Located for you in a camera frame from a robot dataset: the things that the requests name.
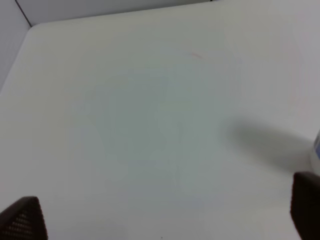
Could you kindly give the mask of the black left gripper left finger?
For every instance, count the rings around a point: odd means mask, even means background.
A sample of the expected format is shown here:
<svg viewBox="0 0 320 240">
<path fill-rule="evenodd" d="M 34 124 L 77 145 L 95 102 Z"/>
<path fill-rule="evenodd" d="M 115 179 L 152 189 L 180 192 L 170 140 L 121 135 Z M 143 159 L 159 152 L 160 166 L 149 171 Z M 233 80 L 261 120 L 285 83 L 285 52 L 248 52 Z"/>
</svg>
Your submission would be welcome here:
<svg viewBox="0 0 320 240">
<path fill-rule="evenodd" d="M 0 213 L 2 240 L 47 240 L 48 232 L 40 201 L 24 196 Z"/>
</svg>

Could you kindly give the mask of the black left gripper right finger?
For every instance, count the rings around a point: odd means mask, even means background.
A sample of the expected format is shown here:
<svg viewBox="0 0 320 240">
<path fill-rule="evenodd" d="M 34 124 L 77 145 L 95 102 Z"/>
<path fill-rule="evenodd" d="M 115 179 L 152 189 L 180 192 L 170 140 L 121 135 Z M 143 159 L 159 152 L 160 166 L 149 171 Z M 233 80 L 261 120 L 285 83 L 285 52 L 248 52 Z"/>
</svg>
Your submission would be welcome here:
<svg viewBox="0 0 320 240">
<path fill-rule="evenodd" d="M 290 215 L 302 240 L 320 238 L 320 177 L 301 171 L 293 175 Z"/>
</svg>

